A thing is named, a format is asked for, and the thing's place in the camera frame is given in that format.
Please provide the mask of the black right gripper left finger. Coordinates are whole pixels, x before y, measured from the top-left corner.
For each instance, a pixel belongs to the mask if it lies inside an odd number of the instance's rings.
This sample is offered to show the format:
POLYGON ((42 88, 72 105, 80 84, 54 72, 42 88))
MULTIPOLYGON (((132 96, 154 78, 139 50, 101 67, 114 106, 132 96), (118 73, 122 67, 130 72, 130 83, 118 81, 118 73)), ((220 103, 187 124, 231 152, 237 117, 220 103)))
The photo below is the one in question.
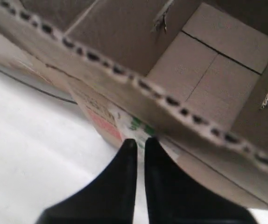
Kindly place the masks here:
POLYGON ((131 224, 137 184, 137 144, 122 143, 108 166, 87 186, 45 209, 38 224, 131 224))

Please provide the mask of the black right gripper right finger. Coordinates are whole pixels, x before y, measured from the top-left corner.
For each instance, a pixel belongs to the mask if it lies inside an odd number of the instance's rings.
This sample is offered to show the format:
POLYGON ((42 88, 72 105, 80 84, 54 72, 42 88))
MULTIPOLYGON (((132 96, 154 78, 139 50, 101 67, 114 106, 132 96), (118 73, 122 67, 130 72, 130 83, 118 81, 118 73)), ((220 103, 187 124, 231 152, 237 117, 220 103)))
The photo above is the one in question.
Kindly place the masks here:
POLYGON ((145 191, 151 224, 255 224, 239 206, 186 174, 157 138, 145 143, 145 191))

